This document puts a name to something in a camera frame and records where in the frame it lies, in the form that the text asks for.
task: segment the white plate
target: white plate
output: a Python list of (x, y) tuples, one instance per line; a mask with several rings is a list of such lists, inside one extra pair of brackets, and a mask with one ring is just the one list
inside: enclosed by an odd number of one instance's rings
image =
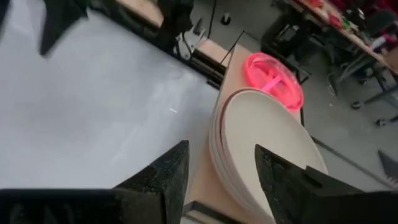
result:
[(220, 114), (217, 111), (215, 111), (209, 130), (209, 147), (210, 147), (209, 150), (210, 150), (211, 160), (213, 161), (213, 165), (215, 167), (216, 173), (218, 174), (218, 178), (220, 179), (221, 183), (223, 183), (224, 188), (227, 190), (230, 196), (232, 196), (232, 198), (234, 198), (234, 200), (237, 201), (240, 204), (240, 206), (245, 208), (247, 211), (251, 212), (252, 206), (246, 203), (244, 197), (238, 192), (236, 187), (233, 185), (229, 177), (229, 174), (226, 171), (225, 166), (220, 157), (219, 148), (221, 147), (221, 141), (217, 141), (216, 137), (216, 121), (219, 120), (219, 118)]
[(273, 97), (256, 90), (240, 91), (225, 107), (221, 140), (228, 168), (237, 173), (232, 181), (243, 183), (238, 190), (251, 196), (246, 201), (273, 222), (258, 178), (254, 146), (259, 144), (303, 169), (311, 166), (327, 174), (325, 163), (304, 127)]

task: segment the clutter on desk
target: clutter on desk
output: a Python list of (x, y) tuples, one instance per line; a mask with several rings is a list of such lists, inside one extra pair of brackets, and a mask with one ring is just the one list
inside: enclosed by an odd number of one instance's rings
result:
[(343, 23), (340, 19), (340, 17), (334, 15), (331, 12), (328, 12), (328, 18), (329, 18), (329, 23), (336, 27), (337, 29), (343, 29)]
[(383, 48), (383, 46), (388, 42), (397, 42), (397, 36), (389, 34), (381, 35), (380, 37), (374, 39), (369, 47), (375, 52), (380, 52), (381, 48)]
[(308, 0), (308, 3), (310, 3), (310, 5), (312, 7), (322, 7), (323, 6), (323, 0)]

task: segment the red object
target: red object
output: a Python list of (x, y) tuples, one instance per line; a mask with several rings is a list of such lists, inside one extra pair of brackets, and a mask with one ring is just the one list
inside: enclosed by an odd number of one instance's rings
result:
[[(330, 3), (335, 5), (341, 12), (343, 12), (349, 5), (350, 2), (357, 0), (329, 0)], [(398, 15), (398, 1), (397, 0), (378, 0), (378, 1), (370, 1), (370, 3), (366, 4), (361, 8), (365, 14), (368, 12), (374, 11), (374, 8), (377, 7), (379, 9), (391, 9)]]
[(289, 110), (298, 110), (304, 104), (303, 90), (293, 73), (280, 61), (262, 52), (251, 54), (244, 63), (246, 80), (277, 98)]
[(323, 6), (323, 0), (308, 0), (308, 2), (313, 7), (322, 7)]
[(343, 25), (339, 17), (333, 15), (331, 12), (328, 12), (328, 15), (329, 15), (329, 22), (331, 25), (337, 27), (338, 29), (343, 29)]

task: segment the pink container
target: pink container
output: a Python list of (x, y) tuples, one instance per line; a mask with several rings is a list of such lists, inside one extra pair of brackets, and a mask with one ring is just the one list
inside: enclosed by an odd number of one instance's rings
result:
[(251, 54), (244, 63), (244, 73), (251, 87), (277, 98), (289, 110), (303, 106), (304, 94), (300, 84), (276, 58), (262, 52)]

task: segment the concrete floor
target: concrete floor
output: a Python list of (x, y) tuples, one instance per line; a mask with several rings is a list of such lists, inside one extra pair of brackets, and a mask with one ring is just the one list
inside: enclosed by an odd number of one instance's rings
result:
[[(197, 0), (192, 13), (193, 19), (203, 17), (207, 30), (212, 7), (213, 0)], [(222, 15), (226, 12), (231, 14), (231, 23), (228, 26), (220, 23)], [(210, 38), (225, 49), (230, 49), (242, 30), (245, 30), (252, 37), (243, 34), (238, 43), (253, 52), (258, 51), (258, 40), (279, 13), (276, 8), (271, 7), (271, 0), (247, 0), (244, 4), (239, 0), (218, 0)], [(333, 96), (326, 80), (326, 59), (321, 54), (314, 55), (308, 61), (306, 69), (313, 73), (311, 79), (303, 85), (305, 126), (308, 132), (386, 180), (377, 150), (381, 149), (398, 160), (398, 123), (378, 128), (374, 121), (390, 118), (398, 114), (398, 110), (388, 102), (380, 101), (359, 111), (353, 111), (349, 106), (351, 102), (365, 100), (381, 89), (375, 80), (360, 86), (355, 80), (348, 79), (341, 84), (340, 96)], [(331, 176), (367, 191), (389, 189), (334, 154), (321, 147), (320, 151)]]

